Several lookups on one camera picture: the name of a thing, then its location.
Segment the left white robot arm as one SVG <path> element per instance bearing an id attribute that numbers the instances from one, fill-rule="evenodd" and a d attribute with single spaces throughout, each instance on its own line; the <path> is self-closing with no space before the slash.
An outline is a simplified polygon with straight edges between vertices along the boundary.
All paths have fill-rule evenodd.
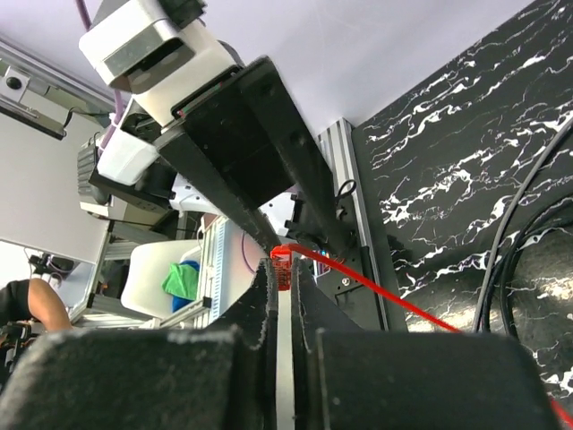
<path id="1" fill-rule="evenodd" d="M 110 140 L 80 148 L 77 181 L 87 211 L 114 196 L 225 215 L 266 251 L 281 237 L 333 254 L 352 244 L 332 172 L 266 56 L 182 96 L 167 125 L 132 103 Z"/>

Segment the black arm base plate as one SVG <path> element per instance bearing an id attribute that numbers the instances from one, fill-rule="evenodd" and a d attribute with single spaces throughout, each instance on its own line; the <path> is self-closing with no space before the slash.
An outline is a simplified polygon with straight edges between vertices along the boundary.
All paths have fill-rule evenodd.
<path id="1" fill-rule="evenodd" d="M 336 189 L 337 218 L 350 229 L 350 244 L 335 259 L 365 278 L 378 281 L 391 290 L 393 281 L 387 270 L 380 270 L 376 253 L 360 237 L 359 212 L 355 209 L 358 184 L 347 179 Z M 317 287 L 348 317 L 366 330 L 405 331 L 406 322 L 401 306 L 388 300 L 349 275 L 336 271 L 322 262 L 312 264 Z"/>

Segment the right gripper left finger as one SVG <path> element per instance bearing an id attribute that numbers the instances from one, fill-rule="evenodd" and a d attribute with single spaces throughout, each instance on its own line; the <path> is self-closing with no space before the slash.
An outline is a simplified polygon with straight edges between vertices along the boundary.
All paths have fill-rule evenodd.
<path id="1" fill-rule="evenodd" d="M 251 286 L 203 329 L 41 336 L 1 396 L 4 429 L 273 429 L 278 283 Z"/>

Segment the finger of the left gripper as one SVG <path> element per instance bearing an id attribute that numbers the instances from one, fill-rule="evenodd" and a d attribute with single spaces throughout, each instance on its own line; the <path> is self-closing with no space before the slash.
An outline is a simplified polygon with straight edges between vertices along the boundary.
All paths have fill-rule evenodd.
<path id="1" fill-rule="evenodd" d="M 301 210 L 290 228 L 321 249 L 346 250 L 349 230 L 337 219 L 332 172 L 277 67 L 262 56 L 242 70 L 239 86 L 247 107 L 277 151 L 282 168 L 297 185 Z"/>
<path id="2" fill-rule="evenodd" d="M 250 235 L 265 251 L 279 245 L 278 235 L 262 215 L 260 206 L 279 194 L 279 189 L 262 177 L 257 168 L 244 184 L 216 169 L 200 146 L 181 126 L 174 126 L 154 141 L 161 158 L 214 204 L 223 215 Z"/>

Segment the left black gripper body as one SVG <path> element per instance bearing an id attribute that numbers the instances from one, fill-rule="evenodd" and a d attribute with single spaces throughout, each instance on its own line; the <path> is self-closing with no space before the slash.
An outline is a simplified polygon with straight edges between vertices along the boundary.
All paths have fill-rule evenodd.
<path id="1" fill-rule="evenodd" d="M 263 203 L 260 210 L 284 211 L 292 206 L 288 190 L 293 182 L 241 95 L 239 76 L 245 68 L 217 77 L 197 91 L 177 110 L 174 121 L 200 146 L 221 175 L 244 184 L 254 178 L 247 169 L 259 169 L 262 177 L 279 189 L 279 194 Z M 189 182 L 187 187 L 190 190 L 177 199 L 178 207 L 188 210 L 187 203 L 193 202 L 219 211 Z"/>

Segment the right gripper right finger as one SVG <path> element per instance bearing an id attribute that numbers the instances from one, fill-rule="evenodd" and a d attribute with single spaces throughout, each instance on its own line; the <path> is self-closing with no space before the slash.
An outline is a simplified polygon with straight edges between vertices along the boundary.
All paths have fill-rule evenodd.
<path id="1" fill-rule="evenodd" d="M 298 429 L 557 429 L 534 360 L 494 334 L 367 331 L 292 266 Z"/>

